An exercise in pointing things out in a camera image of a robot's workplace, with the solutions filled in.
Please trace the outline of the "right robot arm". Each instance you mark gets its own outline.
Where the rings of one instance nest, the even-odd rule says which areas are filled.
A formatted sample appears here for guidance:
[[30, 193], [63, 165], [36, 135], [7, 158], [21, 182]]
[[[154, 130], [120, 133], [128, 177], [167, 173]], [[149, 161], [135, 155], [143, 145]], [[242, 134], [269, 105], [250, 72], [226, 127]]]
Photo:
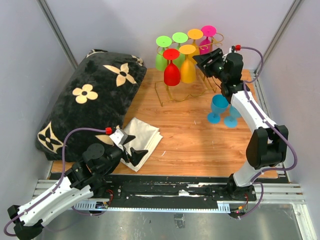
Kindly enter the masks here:
[[220, 48], [193, 59], [206, 77], [220, 80], [221, 93], [228, 103], [242, 116], [252, 135], [246, 148], [246, 162], [228, 178], [224, 192], [232, 200], [240, 199], [252, 191], [255, 179], [264, 172], [272, 171], [284, 162], [287, 154], [289, 130], [278, 125], [263, 112], [255, 101], [246, 82], [242, 80], [243, 56], [233, 46], [223, 54]]

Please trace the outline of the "light blue wine glass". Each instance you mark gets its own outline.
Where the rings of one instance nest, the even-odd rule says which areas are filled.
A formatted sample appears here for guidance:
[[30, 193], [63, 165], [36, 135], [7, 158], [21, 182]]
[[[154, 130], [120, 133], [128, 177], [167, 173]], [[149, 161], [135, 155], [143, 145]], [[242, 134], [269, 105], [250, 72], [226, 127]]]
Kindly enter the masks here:
[[238, 119], [241, 117], [242, 115], [239, 111], [231, 105], [229, 108], [229, 115], [224, 118], [224, 124], [228, 128], [235, 128], [238, 125]]

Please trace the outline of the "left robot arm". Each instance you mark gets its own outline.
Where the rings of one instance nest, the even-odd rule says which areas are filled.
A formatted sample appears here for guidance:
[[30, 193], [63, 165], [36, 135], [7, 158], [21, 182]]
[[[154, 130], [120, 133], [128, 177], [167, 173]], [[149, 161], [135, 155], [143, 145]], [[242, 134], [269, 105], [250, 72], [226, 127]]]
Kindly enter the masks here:
[[14, 236], [20, 240], [32, 240], [45, 226], [78, 202], [91, 197], [101, 198], [107, 193], [104, 177], [124, 160], [138, 165], [148, 150], [125, 148], [135, 136], [114, 133], [116, 142], [106, 148], [100, 143], [91, 144], [83, 152], [80, 161], [61, 175], [61, 178], [41, 195], [24, 205], [12, 205], [7, 212], [14, 224]]

